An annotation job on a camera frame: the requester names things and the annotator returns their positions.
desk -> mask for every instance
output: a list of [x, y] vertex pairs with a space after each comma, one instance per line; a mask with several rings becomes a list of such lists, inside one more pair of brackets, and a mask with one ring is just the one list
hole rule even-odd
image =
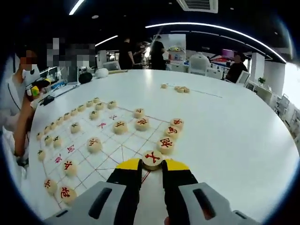
[[[162, 83], [186, 86], [177, 93]], [[30, 136], [29, 172], [41, 218], [59, 206], [43, 186], [46, 178], [37, 151], [38, 132], [78, 105], [100, 97], [128, 110], [138, 107], [153, 118], [182, 118], [174, 160], [187, 164], [198, 182], [206, 182], [240, 210], [262, 222], [282, 200], [293, 180], [299, 155], [280, 118], [252, 92], [221, 80], [171, 71], [130, 70], [80, 85], [36, 110]], [[151, 172], [141, 188], [135, 224], [163, 223], [166, 217], [161, 171]]]
[[248, 81], [249, 84], [253, 85], [256, 90], [257, 90], [257, 95], [265, 102], [267, 103], [271, 109], [275, 109], [276, 106], [276, 100], [278, 98], [278, 95], [273, 93], [267, 88], [264, 88], [260, 86], [259, 84], [253, 82], [253, 81]]

red chinese character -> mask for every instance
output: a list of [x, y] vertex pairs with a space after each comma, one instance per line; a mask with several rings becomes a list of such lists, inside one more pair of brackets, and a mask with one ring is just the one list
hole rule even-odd
[[160, 142], [162, 143], [162, 145], [161, 145], [162, 147], [166, 146], [167, 148], [169, 146], [172, 146], [172, 144], [173, 144], [173, 142], [171, 142], [169, 138], [162, 139], [162, 140], [160, 140]]
[[71, 165], [73, 165], [72, 164], [72, 161], [67, 161], [67, 162], [65, 162], [65, 170], [67, 170], [68, 168], [69, 168], [69, 166], [71, 166]]
[[101, 127], [102, 129], [103, 129], [103, 126], [104, 125], [106, 125], [106, 123], [101, 123], [101, 124], [99, 124], [97, 127], [99, 128], [99, 127]]
[[117, 124], [116, 124], [116, 128], [117, 127], [119, 127], [119, 126], [123, 126], [124, 125], [124, 123], [123, 122], [117, 122]]
[[139, 123], [139, 124], [146, 124], [147, 121], [146, 121], [146, 119], [141, 119], [141, 120], [139, 120], [137, 123]]
[[155, 162], [156, 162], [156, 159], [160, 159], [160, 158], [159, 158], [159, 157], [155, 157], [153, 153], [154, 153], [154, 152], [151, 152], [151, 155], [147, 154], [145, 157], [146, 157], [146, 158], [149, 158], [149, 157], [153, 158], [153, 163], [155, 163]]
[[62, 161], [61, 156], [57, 156], [56, 159], [55, 159], [55, 163], [59, 163], [60, 161]]
[[70, 192], [70, 190], [68, 190], [66, 187], [63, 187], [62, 188], [62, 191], [60, 193], [60, 197], [62, 198], [63, 196], [64, 197], [70, 197], [70, 195], [68, 194]]
[[74, 145], [71, 145], [70, 147], [67, 147], [67, 152], [73, 152], [75, 150]]
[[50, 180], [47, 180], [47, 182], [45, 183], [45, 188], [49, 188], [50, 187]]
[[110, 119], [114, 120], [114, 118], [116, 118], [117, 116], [116, 115], [113, 115], [110, 117]]
[[94, 143], [97, 143], [98, 141], [97, 140], [95, 140], [94, 138], [92, 139], [92, 140], [90, 140], [90, 144], [89, 144], [89, 146], [92, 146]]
[[179, 120], [173, 120], [174, 124], [180, 124], [182, 123], [182, 121], [179, 119]]
[[169, 128], [169, 131], [168, 131], [168, 134], [170, 134], [170, 133], [177, 133], [177, 130], [176, 129], [174, 129], [173, 127], [168, 127]]

black ceiling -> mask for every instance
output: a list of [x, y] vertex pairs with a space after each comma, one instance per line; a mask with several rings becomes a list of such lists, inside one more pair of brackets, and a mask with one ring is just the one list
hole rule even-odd
[[[265, 52], [274, 61], [281, 60], [269, 50], [241, 35], [226, 30], [191, 25], [145, 29], [146, 25], [169, 22], [210, 23], [224, 26], [248, 34], [272, 48], [289, 48], [290, 41], [299, 47], [299, 29], [294, 25], [297, 16], [295, 8], [289, 4], [277, 5], [275, 1], [219, 0], [218, 13], [185, 12], [176, 0], [85, 0], [74, 15], [68, 13], [77, 0], [35, 0], [21, 3], [14, 11], [16, 43], [34, 42], [39, 49], [46, 49], [53, 37], [65, 37], [67, 42], [98, 43], [111, 36], [129, 34], [133, 41], [146, 40], [157, 32], [170, 33], [175, 30], [215, 33], [234, 38]], [[120, 38], [113, 39], [98, 49], [117, 49]], [[253, 51], [240, 42], [202, 33], [187, 33], [187, 48], [201, 51], [209, 47], [212, 53], [222, 48], [236, 51]]]

window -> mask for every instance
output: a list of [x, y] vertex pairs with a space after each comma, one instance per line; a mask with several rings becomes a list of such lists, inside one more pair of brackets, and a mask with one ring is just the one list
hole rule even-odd
[[119, 51], [109, 51], [106, 53], [106, 59], [108, 62], [119, 60]]
[[251, 74], [251, 66], [252, 66], [252, 60], [251, 59], [245, 59], [244, 61], [244, 65], [247, 68], [248, 72]]
[[299, 109], [300, 108], [300, 67], [292, 63], [285, 65], [285, 82], [283, 93]]

chessboard grid line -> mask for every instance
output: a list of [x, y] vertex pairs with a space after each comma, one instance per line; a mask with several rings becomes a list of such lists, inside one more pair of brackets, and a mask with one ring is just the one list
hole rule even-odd
[[190, 89], [190, 90], [195, 91], [195, 92], [199, 92], [199, 93], [202, 93], [202, 94], [212, 95], [212, 96], [215, 96], [215, 97], [218, 97], [218, 98], [223, 98], [222, 96], [210, 94], [210, 93], [199, 91], [199, 90], [193, 90], [193, 89]]
[[105, 168], [105, 169], [96, 169], [96, 170], [114, 170], [115, 168]]
[[[120, 108], [120, 109], [123, 109], [123, 110], [125, 110], [125, 111], [128, 111], [128, 112], [133, 113], [133, 111], [131, 111], [131, 110], [127, 110], [127, 109], [124, 109], [124, 108], [121, 108], [121, 107], [119, 107], [119, 108]], [[157, 118], [154, 118], [154, 117], [151, 117], [151, 116], [147, 116], [147, 117], [152, 118], [152, 119], [155, 119], [155, 120], [158, 120], [158, 121], [161, 121], [161, 123], [158, 125], [158, 127], [162, 124], [162, 122], [167, 122], [167, 121], [160, 120], [160, 119], [157, 119]], [[89, 125], [92, 126], [92, 124], [90, 124], [90, 123], [85, 119], [85, 117], [83, 117], [82, 114], [81, 114], [80, 119], [83, 119], [83, 120], [86, 121]], [[151, 134], [151, 136], [150, 136], [148, 139], [145, 139], [145, 138], [140, 137], [140, 136], [138, 136], [138, 137], [140, 137], [140, 138], [142, 138], [142, 139], [145, 139], [146, 142], [147, 142], [147, 141], [149, 141], [149, 139], [154, 135], [154, 133], [157, 131], [158, 127], [154, 130], [154, 132]], [[66, 127], [66, 126], [63, 126], [63, 124], [61, 124], [61, 127], [60, 127], [60, 128], [61, 128], [61, 130], [62, 130], [60, 134], [62, 134], [63, 132], [68, 133], [67, 127]], [[127, 141], [130, 137], [132, 137], [133, 135], [135, 135], [135, 132], [131, 133], [131, 136], [129, 136], [125, 141]], [[81, 136], [83, 136], [83, 135], [86, 134], [86, 133], [87, 133], [87, 131], [84, 131], [81, 135], [78, 136], [78, 138], [80, 138]], [[40, 142], [39, 142], [39, 144], [40, 144], [40, 149], [42, 149], [42, 143], [41, 143], [41, 142], [42, 142], [42, 139], [41, 139]], [[124, 154], [124, 153], [123, 153], [123, 143], [121, 143], [121, 151], [122, 151], [122, 158], [123, 158], [123, 161], [124, 161], [124, 155], [123, 155], [123, 154]], [[77, 148], [77, 151], [79, 151], [79, 149], [80, 149], [82, 146], [84, 146], [84, 145], [85, 145], [85, 143], [83, 143], [81, 146], [79, 146], [79, 147]], [[132, 150], [133, 152], [135, 152], [134, 156], [135, 156], [136, 154], [139, 154], [140, 156], [142, 156], [140, 153], [138, 153], [138, 151], [135, 151], [135, 150], [133, 150], [133, 149], [130, 149], [130, 150]], [[107, 155], [105, 152], [104, 152], [104, 154], [106, 154], [106, 155], [108, 156], [108, 158], [110, 158], [111, 160], [113, 160], [114, 162], [116, 162], [113, 158], [110, 157], [114, 152], [112, 152], [110, 155]], [[87, 158], [86, 158], [80, 151], [79, 151], [79, 154], [81, 154], [82, 157], [84, 158], [84, 160], [86, 160], [86, 161], [89, 163], [89, 165], [93, 168], [93, 166], [90, 164], [90, 162], [87, 160]], [[99, 168], [99, 167], [100, 167], [107, 159], [105, 159], [105, 160], [104, 160], [97, 168]], [[48, 177], [48, 175], [47, 175], [47, 173], [46, 173], [44, 161], [42, 162], [42, 165], [43, 165], [43, 170], [44, 170], [45, 176]], [[59, 166], [59, 165], [56, 165], [56, 166], [53, 168], [53, 170], [51, 170], [51, 171], [49, 172], [49, 174], [51, 174], [55, 169], [57, 169], [58, 166]], [[98, 170], [102, 170], [102, 169], [94, 169], [93, 172], [94, 172], [94, 171], [97, 171], [97, 173], [98, 173], [101, 177], [103, 177], [105, 180], [107, 180], [107, 179], [106, 179], [106, 178], [105, 178]], [[80, 181], [80, 183], [79, 183], [74, 189], [76, 189], [76, 188], [79, 187], [80, 185], [83, 185], [83, 186], [87, 189], [87, 187], [84, 185], [83, 182], [84, 182], [88, 177], [90, 177], [91, 174], [92, 174], [93, 172], [91, 172], [91, 173], [90, 173], [83, 181], [81, 181], [81, 179], [76, 175], [76, 177], [77, 177], [77, 179]], [[146, 178], [148, 177], [149, 173], [150, 173], [150, 172], [147, 172], [146, 175], [143, 177], [142, 183], [146, 180]], [[62, 180], [63, 180], [65, 177], [66, 177], [66, 175], [63, 176], [62, 178], [60, 177], [60, 180], [58, 181], [58, 183], [59, 183], [59, 182], [63, 183]], [[62, 207], [61, 207], [61, 205], [60, 205], [60, 204], [62, 203], [62, 201], [59, 202], [55, 196], [53, 196], [53, 197], [54, 197], [56, 203], [58, 204], [59, 208], [62, 209]]]
[[142, 179], [141, 184], [144, 183], [144, 181], [146, 180], [146, 178], [148, 177], [148, 175], [150, 174], [151, 171], [147, 171], [146, 175], [144, 176], [144, 178]]

